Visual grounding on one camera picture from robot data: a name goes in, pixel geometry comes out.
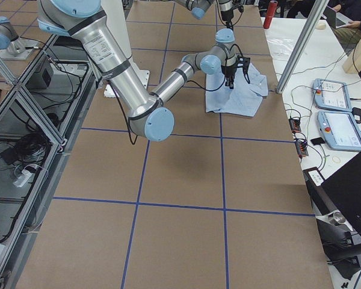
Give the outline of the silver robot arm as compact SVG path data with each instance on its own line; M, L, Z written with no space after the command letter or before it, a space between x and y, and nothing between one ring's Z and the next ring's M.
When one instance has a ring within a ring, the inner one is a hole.
M210 6L217 2L220 18L226 28L233 29L234 4L230 0L175 0L175 3L185 7L196 19L204 17Z
M125 14L120 1L38 1L41 30L69 36L83 45L89 59L114 93L128 106L128 128L151 141L163 141L173 131L174 116L164 107L198 70L207 75L224 71L233 82L236 54L235 36L223 28L215 35L215 45L208 51L184 56L180 65L152 92L141 82L130 62Z

